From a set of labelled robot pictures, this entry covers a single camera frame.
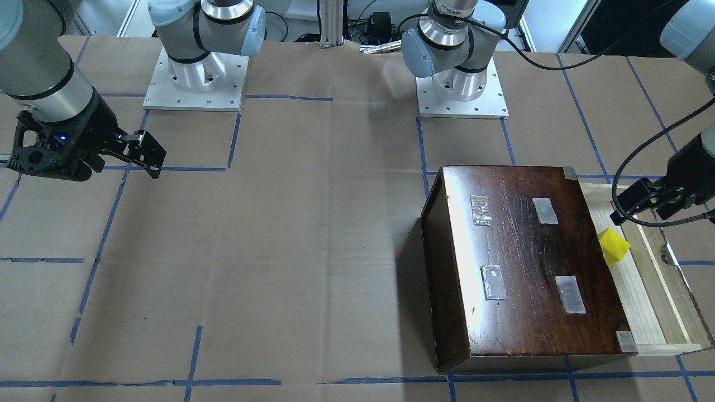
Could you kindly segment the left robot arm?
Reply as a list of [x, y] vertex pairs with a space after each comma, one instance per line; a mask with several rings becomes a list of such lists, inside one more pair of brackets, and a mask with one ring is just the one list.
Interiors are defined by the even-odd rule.
[[[416, 77], [430, 77], [450, 69], [480, 74], [500, 40], [508, 41], [504, 16], [499, 8], [486, 11], [487, 21], [476, 20], [476, 1], [433, 1], [416, 15], [418, 25], [401, 36], [402, 54]], [[679, 60], [705, 76], [713, 87], [713, 2], [687, 1], [670, 18], [660, 36], [661, 45]], [[695, 221], [713, 221], [713, 211], [672, 221], [682, 209], [702, 205], [713, 198], [713, 126], [680, 148], [658, 180], [640, 178], [626, 190], [617, 186], [633, 158], [656, 140], [689, 122], [713, 106], [708, 100], [674, 124], [665, 127], [638, 146], [621, 163], [611, 183], [614, 211], [610, 218], [620, 226], [630, 221], [645, 227], [681, 226]]]

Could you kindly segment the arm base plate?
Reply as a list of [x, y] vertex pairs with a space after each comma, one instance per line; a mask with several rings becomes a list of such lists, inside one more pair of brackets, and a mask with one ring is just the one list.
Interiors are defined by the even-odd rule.
[[455, 68], [416, 79], [421, 117], [505, 119], [510, 112], [494, 59], [472, 74]]
[[159, 54], [143, 106], [164, 111], [240, 112], [250, 57], [212, 52], [183, 64]]

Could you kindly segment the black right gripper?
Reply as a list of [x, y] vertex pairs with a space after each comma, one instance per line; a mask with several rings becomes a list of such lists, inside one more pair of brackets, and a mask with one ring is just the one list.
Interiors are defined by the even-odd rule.
[[147, 130], [127, 134], [96, 89], [78, 115], [59, 122], [41, 122], [37, 112], [16, 116], [13, 150], [7, 167], [23, 175], [86, 181], [104, 168], [101, 155], [118, 156], [158, 180], [166, 150]]

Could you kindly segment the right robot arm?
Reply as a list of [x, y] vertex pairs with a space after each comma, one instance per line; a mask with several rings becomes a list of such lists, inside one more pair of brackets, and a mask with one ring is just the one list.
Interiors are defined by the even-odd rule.
[[[225, 76], [220, 54], [255, 56], [265, 39], [265, 10], [252, 1], [150, 1], [147, 10], [182, 90], [209, 89]], [[2, 91], [21, 106], [7, 167], [86, 181], [109, 155], [156, 180], [166, 150], [148, 131], [122, 130], [59, 43], [72, 13], [69, 1], [2, 2]]]

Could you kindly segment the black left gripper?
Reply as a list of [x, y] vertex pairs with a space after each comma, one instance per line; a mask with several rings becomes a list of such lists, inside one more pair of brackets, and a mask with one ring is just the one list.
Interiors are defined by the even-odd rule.
[[[627, 216], [655, 209], [661, 219], [669, 219], [693, 204], [704, 204], [714, 194], [714, 132], [703, 131], [668, 161], [662, 180], [639, 178], [620, 194], [612, 193], [615, 210], [611, 221], [620, 226]], [[671, 193], [671, 189], [682, 189]]]

